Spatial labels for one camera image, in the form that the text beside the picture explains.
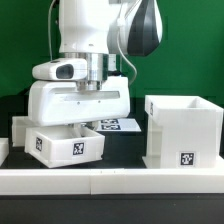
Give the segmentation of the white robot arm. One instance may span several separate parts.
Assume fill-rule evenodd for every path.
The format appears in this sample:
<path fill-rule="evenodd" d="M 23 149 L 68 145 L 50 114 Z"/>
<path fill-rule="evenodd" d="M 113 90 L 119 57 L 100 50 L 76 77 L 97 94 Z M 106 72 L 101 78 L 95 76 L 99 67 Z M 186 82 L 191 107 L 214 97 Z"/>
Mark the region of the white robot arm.
<path fill-rule="evenodd" d="M 112 75 L 112 56 L 147 56 L 160 44 L 156 0 L 60 0 L 61 57 L 32 70 L 28 117 L 38 126 L 124 118 L 132 80 Z"/>

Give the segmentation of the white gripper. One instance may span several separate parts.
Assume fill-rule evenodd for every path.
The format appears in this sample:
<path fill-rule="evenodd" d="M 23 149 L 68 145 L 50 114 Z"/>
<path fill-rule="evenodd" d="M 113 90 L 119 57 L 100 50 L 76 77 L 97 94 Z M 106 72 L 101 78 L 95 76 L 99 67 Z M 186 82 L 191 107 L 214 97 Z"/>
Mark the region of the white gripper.
<path fill-rule="evenodd" d="M 29 92 L 29 119 L 37 126 L 72 124 L 75 138 L 82 136 L 74 123 L 124 118 L 129 112 L 126 77 L 110 76 L 96 91 L 79 91 L 75 82 L 36 81 Z"/>

